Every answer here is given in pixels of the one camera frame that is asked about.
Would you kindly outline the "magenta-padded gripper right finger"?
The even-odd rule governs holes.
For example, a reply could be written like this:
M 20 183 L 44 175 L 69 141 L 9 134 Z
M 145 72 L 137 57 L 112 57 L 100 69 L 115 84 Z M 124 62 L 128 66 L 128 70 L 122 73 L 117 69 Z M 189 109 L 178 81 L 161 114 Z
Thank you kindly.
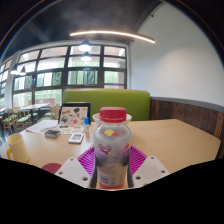
M 156 156 L 147 156 L 132 146 L 127 171 L 129 188 L 140 188 L 169 175 Z

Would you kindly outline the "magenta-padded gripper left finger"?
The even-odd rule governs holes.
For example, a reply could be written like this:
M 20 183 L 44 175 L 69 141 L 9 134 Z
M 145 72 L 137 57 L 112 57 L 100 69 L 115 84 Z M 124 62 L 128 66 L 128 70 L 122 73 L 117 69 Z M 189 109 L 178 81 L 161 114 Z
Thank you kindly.
M 84 188 L 95 188 L 97 186 L 97 171 L 94 148 L 89 148 L 78 158 L 70 157 L 55 175 Z

